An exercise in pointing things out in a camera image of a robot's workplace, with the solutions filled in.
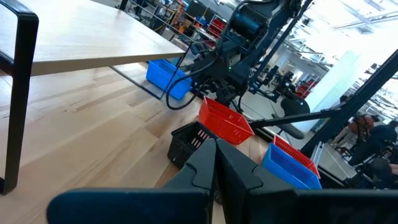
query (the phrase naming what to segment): red basket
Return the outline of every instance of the red basket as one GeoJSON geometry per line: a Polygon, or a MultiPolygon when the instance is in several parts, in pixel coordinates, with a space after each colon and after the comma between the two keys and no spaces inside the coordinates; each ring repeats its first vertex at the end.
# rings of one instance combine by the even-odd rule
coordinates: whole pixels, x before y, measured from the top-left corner
{"type": "Polygon", "coordinates": [[[297,160],[299,163],[303,164],[306,168],[312,171],[314,174],[318,176],[320,179],[320,175],[316,165],[310,160],[307,156],[304,156],[300,151],[293,148],[289,143],[287,143],[284,139],[282,139],[279,135],[274,136],[274,140],[272,141],[274,145],[279,147],[281,150],[285,151],[289,154],[293,159],[297,160]]]}
{"type": "Polygon", "coordinates": [[[254,134],[243,115],[207,97],[200,106],[199,120],[218,137],[235,145],[254,134]]]}

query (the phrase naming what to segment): white wall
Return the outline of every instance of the white wall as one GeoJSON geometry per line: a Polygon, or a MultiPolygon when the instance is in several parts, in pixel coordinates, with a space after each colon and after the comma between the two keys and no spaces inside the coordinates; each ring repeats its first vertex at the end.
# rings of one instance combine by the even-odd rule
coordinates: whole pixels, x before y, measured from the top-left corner
{"type": "MultiPolygon", "coordinates": [[[[311,112],[331,108],[338,102],[350,86],[370,65],[372,60],[369,54],[347,50],[338,63],[320,80],[305,98],[311,112]]],[[[308,132],[318,120],[303,121],[293,125],[303,132],[308,132]]]]}
{"type": "Polygon", "coordinates": [[[282,45],[279,47],[274,56],[272,56],[272,58],[269,60],[268,64],[270,65],[270,68],[272,68],[274,65],[278,65],[279,68],[281,69],[286,65],[288,61],[290,61],[292,64],[295,65],[295,67],[303,71],[302,77],[304,77],[307,73],[309,73],[309,74],[315,74],[322,78],[327,73],[326,70],[315,65],[314,63],[301,59],[299,55],[294,54],[289,48],[286,47],[286,45],[282,45]]]}

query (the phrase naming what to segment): wooden table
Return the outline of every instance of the wooden table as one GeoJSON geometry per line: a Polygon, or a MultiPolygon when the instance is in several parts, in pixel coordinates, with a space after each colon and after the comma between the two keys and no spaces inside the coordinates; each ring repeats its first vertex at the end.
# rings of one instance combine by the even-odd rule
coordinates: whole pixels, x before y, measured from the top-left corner
{"type": "MultiPolygon", "coordinates": [[[[39,17],[32,75],[159,58],[183,51],[126,13],[89,0],[20,0],[39,17]]],[[[0,7],[0,51],[14,56],[17,17],[0,7]]]]}
{"type": "Polygon", "coordinates": [[[184,54],[126,13],[89,0],[0,0],[0,21],[0,69],[13,78],[1,194],[17,185],[31,75],[184,54]]]}

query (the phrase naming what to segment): black metal bar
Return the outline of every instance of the black metal bar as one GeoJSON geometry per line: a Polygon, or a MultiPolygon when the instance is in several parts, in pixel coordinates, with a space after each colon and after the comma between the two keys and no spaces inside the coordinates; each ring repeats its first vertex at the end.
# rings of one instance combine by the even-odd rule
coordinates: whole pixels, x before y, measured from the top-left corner
{"type": "Polygon", "coordinates": [[[261,127],[275,126],[280,124],[289,124],[300,121],[310,121],[313,119],[330,118],[332,116],[338,115],[340,112],[341,109],[337,109],[337,110],[327,110],[324,112],[298,114],[293,116],[286,116],[283,118],[262,119],[251,122],[250,127],[261,128],[261,127]]]}
{"type": "Polygon", "coordinates": [[[175,74],[176,74],[177,71],[178,71],[178,68],[180,68],[180,65],[181,65],[182,61],[185,59],[185,57],[187,56],[188,51],[191,49],[192,44],[193,44],[193,42],[190,42],[187,51],[185,51],[185,52],[184,52],[184,55],[181,56],[181,57],[179,58],[177,64],[175,65],[175,70],[174,70],[174,72],[173,72],[173,75],[172,75],[172,77],[170,78],[169,82],[168,82],[167,85],[166,85],[166,88],[165,88],[166,90],[163,91],[162,96],[160,96],[160,98],[162,98],[162,97],[164,96],[165,92],[168,90],[168,88],[169,88],[169,86],[170,86],[170,84],[171,84],[171,82],[172,82],[172,80],[173,80],[175,74]]]}
{"type": "Polygon", "coordinates": [[[9,71],[9,74],[13,77],[13,83],[8,127],[6,174],[4,179],[0,179],[0,193],[6,195],[17,186],[18,182],[30,71],[32,70],[39,18],[18,1],[0,0],[0,4],[12,11],[18,18],[14,63],[11,71],[9,71]]]}
{"type": "Polygon", "coordinates": [[[10,74],[14,66],[14,61],[12,58],[8,57],[3,52],[0,52],[0,69],[5,73],[10,74]]]}
{"type": "Polygon", "coordinates": [[[301,152],[308,158],[311,157],[315,146],[321,142],[327,142],[332,135],[344,125],[393,75],[398,71],[398,50],[396,50],[376,72],[364,83],[364,85],[348,100],[338,117],[334,117],[317,132],[301,152]]]}
{"type": "Polygon", "coordinates": [[[129,80],[130,82],[132,82],[133,84],[135,84],[136,86],[138,86],[140,89],[144,90],[145,92],[149,93],[151,96],[153,96],[154,98],[157,98],[158,100],[160,100],[162,97],[157,96],[155,93],[151,92],[150,90],[148,90],[147,88],[145,88],[143,85],[141,85],[140,83],[134,81],[132,78],[130,78],[128,75],[124,74],[122,71],[120,71],[119,69],[115,68],[115,66],[109,66],[110,68],[112,68],[115,72],[119,73],[121,76],[123,76],[124,78],[126,78],[127,80],[129,80]]]}
{"type": "Polygon", "coordinates": [[[253,128],[253,132],[256,136],[260,137],[266,142],[272,142],[275,136],[275,133],[267,130],[266,128],[253,128]]]}
{"type": "Polygon", "coordinates": [[[264,58],[264,60],[261,62],[260,67],[257,69],[253,77],[250,79],[249,86],[252,86],[254,81],[257,80],[257,77],[260,75],[260,73],[263,71],[263,69],[266,67],[268,64],[269,60],[274,56],[278,48],[282,45],[286,37],[289,35],[290,31],[293,29],[293,27],[296,25],[296,23],[299,21],[299,19],[303,16],[304,12],[308,9],[309,5],[311,4],[313,0],[306,0],[301,7],[300,12],[297,14],[295,18],[292,19],[290,22],[289,26],[286,28],[284,33],[279,37],[279,40],[275,43],[275,46],[271,49],[271,51],[267,54],[267,56],[264,58]]]}
{"type": "Polygon", "coordinates": [[[128,1],[129,1],[129,0],[122,0],[122,2],[120,3],[119,9],[122,10],[122,11],[124,11],[124,10],[126,9],[127,2],[128,2],[128,1]]]}

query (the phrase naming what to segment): black basket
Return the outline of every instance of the black basket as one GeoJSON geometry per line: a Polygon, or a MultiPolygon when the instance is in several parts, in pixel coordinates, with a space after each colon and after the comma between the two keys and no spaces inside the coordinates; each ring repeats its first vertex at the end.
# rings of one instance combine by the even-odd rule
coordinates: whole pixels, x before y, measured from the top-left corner
{"type": "Polygon", "coordinates": [[[179,169],[184,166],[184,163],[206,139],[218,139],[215,134],[198,121],[176,129],[172,132],[172,136],[173,139],[167,157],[179,169]]]}

